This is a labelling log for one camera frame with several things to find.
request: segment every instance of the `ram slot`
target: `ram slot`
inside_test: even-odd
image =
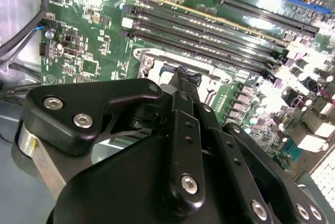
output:
[[[167,38],[169,35],[172,35],[174,38],[178,40],[179,43],[192,44],[197,49],[205,48],[206,51],[216,52],[216,54],[221,55],[223,57],[228,57],[229,54],[232,54],[237,57],[244,58],[247,61],[249,61],[250,65],[254,65],[254,66],[259,65],[259,64],[266,65],[268,63],[267,60],[257,59],[251,54],[243,53],[243,52],[240,52],[232,48],[227,48],[227,47],[221,46],[216,43],[199,40],[199,38],[197,37],[194,37],[188,34],[183,34],[179,31],[175,31],[173,29],[166,28],[160,25],[151,24],[146,21],[142,21],[136,26],[137,28],[143,28],[144,30],[151,30],[153,33],[157,31],[160,34],[158,36],[163,37],[163,38]]]
[[[302,33],[310,37],[315,37],[319,32],[319,28],[292,20],[290,18],[268,12],[267,10],[257,8],[255,6],[237,1],[237,0],[221,0],[220,6],[228,10],[238,12],[240,14],[248,15],[254,18],[262,18],[272,24],[278,25],[282,28]]]
[[[260,44],[262,42],[266,42],[266,44],[268,44],[273,49],[283,49],[284,47],[284,45],[271,42],[271,41],[266,41],[262,38],[251,36],[245,32],[235,30],[225,25],[212,23],[211,21],[199,18],[197,16],[181,13],[179,11],[172,10],[164,6],[160,6],[151,1],[147,1],[146,3],[139,3],[138,5],[139,6],[135,6],[135,7],[130,6],[130,5],[125,5],[123,7],[123,11],[129,15],[135,15],[135,16],[139,14],[160,16],[171,22],[176,22],[182,25],[190,26],[192,28],[206,30],[209,33],[212,33],[213,35],[217,35],[217,36],[221,36],[225,38],[231,38],[231,40],[235,40],[235,42],[243,42],[244,44],[255,42],[254,45],[256,45],[257,43],[258,49],[262,49],[262,48],[267,49],[267,50],[269,49],[265,46],[261,46]],[[235,36],[241,36],[244,38],[248,38],[248,40],[234,38]]]
[[[159,38],[157,36],[143,33],[141,31],[120,31],[119,32],[121,36],[123,37],[129,37],[133,40],[142,40],[144,42],[152,43],[153,45],[171,49],[173,51],[178,51],[181,54],[190,54],[195,57],[200,57],[204,59],[212,59],[215,60],[217,63],[224,63],[226,66],[235,68],[235,69],[244,69],[246,71],[249,71],[250,73],[254,75],[261,75],[264,78],[268,78],[269,72],[265,71],[261,68],[257,68],[254,66],[247,65],[241,60],[240,58],[222,58],[216,54],[206,52],[203,50],[196,49],[194,47],[186,46],[171,40],[167,40],[165,38]]]
[[[138,18],[143,20],[141,21],[142,24],[149,24],[149,23],[164,24],[164,26],[168,26],[169,28],[176,30],[176,32],[183,34],[185,37],[195,38],[195,40],[205,40],[205,41],[214,43],[216,47],[219,47],[223,50],[231,51],[236,54],[241,54],[245,52],[245,54],[247,54],[248,56],[255,58],[256,60],[260,59],[259,61],[263,63],[264,63],[263,59],[274,62],[274,58],[278,57],[279,55],[277,52],[276,54],[274,54],[275,52],[271,50],[269,50],[271,53],[264,52],[259,49],[248,47],[244,44],[239,44],[239,43],[224,39],[221,36],[213,35],[209,31],[192,28],[190,26],[184,26],[178,22],[170,22],[170,21],[167,21],[168,19],[165,19],[165,18],[162,19],[161,17],[155,16],[155,15],[141,14],[138,16]]]

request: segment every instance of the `black ram slot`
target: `black ram slot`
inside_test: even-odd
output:
[[[212,43],[212,42],[209,42],[209,41],[199,40],[199,38],[188,35],[188,34],[183,35],[182,32],[175,31],[173,29],[162,27],[162,26],[159,26],[159,25],[151,24],[151,23],[146,22],[146,21],[141,21],[139,26],[141,26],[144,29],[158,30],[158,31],[160,31],[161,33],[164,34],[164,37],[165,37],[165,35],[168,36],[168,34],[170,33],[175,37],[179,37],[180,42],[184,42],[184,41],[189,40],[189,43],[193,43],[194,45],[197,45],[198,47],[199,46],[208,46],[211,50],[222,52],[222,54],[234,54],[236,56],[245,58],[250,62],[256,62],[257,64],[267,64],[268,63],[268,61],[266,61],[264,59],[257,59],[255,56],[253,56],[251,54],[244,53],[244,52],[232,49],[232,48],[224,47],[224,46],[221,46],[219,44]]]
[[[160,37],[157,37],[157,36],[145,33],[145,32],[141,32],[141,31],[132,31],[132,32],[121,31],[120,35],[123,37],[137,38],[137,39],[142,39],[143,41],[152,42],[154,44],[158,44],[162,46],[163,48],[167,47],[171,49],[179,49],[183,53],[192,54],[192,55],[195,55],[201,58],[208,58],[208,59],[216,60],[218,62],[225,63],[234,68],[242,68],[242,69],[252,72],[253,74],[262,75],[264,78],[268,78],[270,75],[268,71],[262,68],[256,67],[256,66],[245,64],[243,60],[241,60],[240,58],[236,58],[229,54],[227,55],[227,58],[220,57],[211,52],[203,51],[201,49],[187,46],[187,45],[184,45],[184,44],[181,44],[175,41],[171,41],[165,38],[160,38]]]
[[[211,31],[204,31],[203,29],[198,29],[196,28],[196,26],[187,26],[185,24],[182,24],[180,21],[168,21],[168,20],[171,20],[169,18],[162,18],[160,16],[155,16],[153,14],[151,15],[147,15],[147,14],[141,14],[139,17],[139,19],[144,19],[145,23],[146,20],[152,20],[152,19],[156,19],[156,20],[160,20],[161,23],[160,24],[169,24],[171,27],[174,27],[174,28],[178,28],[178,32],[183,32],[185,34],[187,34],[188,36],[189,35],[198,35],[198,36],[195,36],[197,37],[198,39],[201,38],[203,40],[208,40],[208,41],[215,41],[217,42],[218,44],[220,45],[224,45],[223,47],[226,48],[227,47],[227,44],[234,44],[236,47],[239,47],[239,48],[242,48],[241,50],[244,52],[244,49],[247,49],[247,50],[252,50],[254,53],[255,53],[255,57],[261,57],[261,58],[264,58],[264,59],[267,59],[267,60],[274,60],[273,58],[277,58],[279,53],[278,52],[275,52],[271,49],[268,49],[268,48],[263,48],[263,47],[260,47],[260,46],[257,46],[255,44],[255,47],[250,47],[247,45],[247,42],[244,41],[243,43],[241,43],[241,39],[238,39],[238,38],[229,38],[228,36],[225,38],[223,37],[224,35],[222,35],[222,33],[218,33],[218,32],[215,32],[212,33]]]
[[[259,38],[255,36],[251,36],[247,33],[237,31],[233,28],[230,28],[224,25],[211,23],[197,16],[181,13],[179,11],[166,8],[164,6],[157,5],[156,3],[153,3],[150,1],[148,1],[146,5],[150,6],[151,8],[144,8],[144,7],[138,7],[138,6],[132,7],[129,5],[125,5],[123,8],[123,11],[129,15],[135,15],[135,16],[138,16],[140,14],[147,14],[147,15],[156,14],[159,17],[162,17],[168,21],[176,22],[176,23],[186,25],[186,26],[191,26],[192,28],[205,30],[213,35],[224,37],[226,39],[230,38],[230,40],[235,40],[235,42],[238,42],[241,44],[246,44],[250,42],[242,40],[242,39],[234,38],[233,36],[230,37],[229,35],[225,35],[225,32],[259,40]],[[281,45],[276,42],[267,41],[267,43],[273,47],[285,47],[285,45]],[[258,49],[262,49],[262,48],[268,50],[268,48],[264,46],[258,46]]]
[[[319,28],[301,23],[299,21],[292,20],[290,18],[268,12],[267,10],[251,6],[249,4],[237,1],[237,0],[221,0],[220,6],[228,10],[238,12],[244,15],[248,15],[254,18],[262,18],[272,24],[286,28],[297,33],[315,37],[319,32]]]

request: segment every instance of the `cable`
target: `cable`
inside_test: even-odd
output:
[[[27,74],[28,76],[31,76],[33,79],[37,79],[37,80],[41,80],[41,74],[37,71],[33,71],[21,64],[18,63],[12,63],[8,66],[10,69],[12,70],[16,70],[16,71],[21,71],[25,74]]]
[[[7,58],[6,60],[4,60],[2,63],[0,63],[0,70],[3,67],[6,67],[7,65],[11,64],[14,62],[14,60],[17,58],[17,56],[20,54],[20,52],[22,51],[22,49],[28,44],[28,42],[30,41],[30,39],[35,35],[36,30],[33,30],[27,37],[26,39],[19,45],[19,47],[17,47],[17,49],[14,51],[14,53]]]
[[[2,136],[2,134],[0,133],[0,141],[2,143],[8,144],[8,145],[13,145],[13,142],[10,142],[9,140],[5,139],[4,136]]]
[[[22,30],[20,30],[15,36],[13,36],[9,41],[4,43],[0,47],[0,58],[2,58],[15,46],[17,46],[24,39],[25,36],[27,36],[38,26],[48,9],[48,5],[49,0],[41,0],[40,10],[36,14],[36,16]]]
[[[13,95],[23,95],[30,91],[31,89],[40,86],[41,83],[36,83],[36,84],[26,84],[26,85],[20,85],[20,86],[15,86],[7,89],[3,89],[0,91],[0,97],[4,96],[13,96]]]

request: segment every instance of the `electrolytic capacitor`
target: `electrolytic capacitor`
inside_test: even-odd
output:
[[[251,125],[256,125],[258,122],[258,119],[254,114],[247,115],[247,119]]]
[[[263,114],[265,112],[265,109],[258,103],[255,103],[252,108],[255,110],[256,114],[258,115]]]
[[[246,134],[251,133],[251,129],[248,125],[243,125],[243,126],[241,126],[241,128],[246,132]]]
[[[302,111],[302,112],[305,112],[306,110],[307,110],[307,106],[306,105],[304,105],[304,103],[299,103],[298,104],[298,107],[300,108],[300,110]]]
[[[286,142],[288,140],[288,137],[282,131],[277,131],[277,136],[282,142]]]
[[[262,93],[258,95],[258,98],[260,99],[261,105],[267,105],[269,103],[268,97]]]
[[[295,75],[299,81],[303,81],[308,77],[308,75],[305,72],[301,71],[297,67],[293,67],[291,70],[291,73]]]
[[[316,68],[314,70],[315,74],[318,74],[322,79],[324,79],[326,82],[331,82],[333,81],[333,76],[328,73],[327,71],[323,71],[321,69]]]
[[[320,85],[318,85],[318,83],[311,79],[310,77],[306,78],[302,84],[304,85],[304,87],[306,87],[310,92],[314,92],[316,94],[318,94],[320,92]]]
[[[278,125],[279,128],[282,129],[284,127],[284,124],[277,116],[273,117],[272,119],[276,123],[276,125]]]
[[[306,106],[310,106],[312,104],[312,100],[309,99],[307,96],[303,96],[303,98],[301,99],[301,101],[306,105]]]
[[[314,69],[313,65],[310,63],[307,63],[305,60],[303,59],[299,59],[296,62],[297,66],[299,66],[301,69],[303,69],[304,71],[312,71]]]

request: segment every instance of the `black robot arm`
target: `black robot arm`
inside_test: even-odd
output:
[[[196,76],[42,86],[12,149],[57,203],[48,223],[326,223],[320,208],[236,124],[200,103]],[[92,165],[92,147],[149,136]]]

